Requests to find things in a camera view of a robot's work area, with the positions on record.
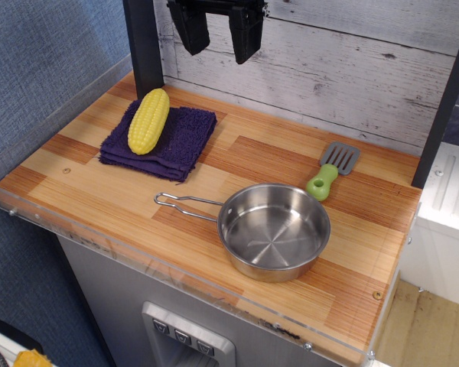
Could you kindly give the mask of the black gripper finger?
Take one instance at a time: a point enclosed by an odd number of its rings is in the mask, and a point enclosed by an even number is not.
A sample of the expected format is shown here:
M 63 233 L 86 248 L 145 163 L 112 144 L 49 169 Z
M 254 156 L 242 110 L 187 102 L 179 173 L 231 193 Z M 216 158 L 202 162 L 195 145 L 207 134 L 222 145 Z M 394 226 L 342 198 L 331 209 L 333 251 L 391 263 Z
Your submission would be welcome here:
M 238 64 L 245 63 L 261 47 L 263 15 L 231 13 L 229 29 Z
M 171 17 L 185 49 L 196 55 L 210 44 L 206 13 L 185 7 L 170 7 Z

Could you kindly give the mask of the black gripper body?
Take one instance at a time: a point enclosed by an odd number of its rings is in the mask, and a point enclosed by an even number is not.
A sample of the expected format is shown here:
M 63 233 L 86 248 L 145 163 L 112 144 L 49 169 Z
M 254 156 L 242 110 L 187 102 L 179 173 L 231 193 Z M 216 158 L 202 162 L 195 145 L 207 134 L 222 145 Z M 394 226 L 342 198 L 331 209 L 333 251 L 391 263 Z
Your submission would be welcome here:
M 243 11 L 248 16 L 267 16 L 268 3 L 250 0 L 197 0 L 197 1 L 168 1 L 167 7 L 171 12 L 184 16 L 198 14 L 213 14 L 229 16 L 231 11 Z

